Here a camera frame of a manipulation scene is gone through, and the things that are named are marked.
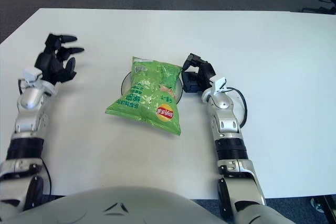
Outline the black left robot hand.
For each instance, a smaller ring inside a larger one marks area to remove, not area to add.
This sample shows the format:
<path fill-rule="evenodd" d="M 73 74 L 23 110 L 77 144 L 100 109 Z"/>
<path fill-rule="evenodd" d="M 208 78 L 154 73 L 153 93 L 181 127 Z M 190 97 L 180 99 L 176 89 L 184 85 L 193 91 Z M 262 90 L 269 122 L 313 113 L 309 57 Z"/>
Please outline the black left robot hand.
<path fill-rule="evenodd" d="M 42 79 L 53 85 L 72 80 L 76 76 L 76 59 L 72 56 L 84 51 L 80 47 L 66 48 L 63 44 L 77 41 L 76 36 L 49 34 L 44 51 L 36 59 L 35 67 L 42 71 Z"/>

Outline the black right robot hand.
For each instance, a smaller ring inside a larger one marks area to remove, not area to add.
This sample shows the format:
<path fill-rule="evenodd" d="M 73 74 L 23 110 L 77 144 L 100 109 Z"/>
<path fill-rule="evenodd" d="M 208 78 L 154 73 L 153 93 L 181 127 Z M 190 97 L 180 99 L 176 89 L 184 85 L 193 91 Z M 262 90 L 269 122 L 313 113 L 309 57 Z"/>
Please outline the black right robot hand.
<path fill-rule="evenodd" d="M 198 68 L 198 72 L 187 71 L 192 66 Z M 182 67 L 183 90 L 186 93 L 204 92 L 211 87 L 210 78 L 216 75 L 212 65 L 201 57 L 190 53 Z"/>

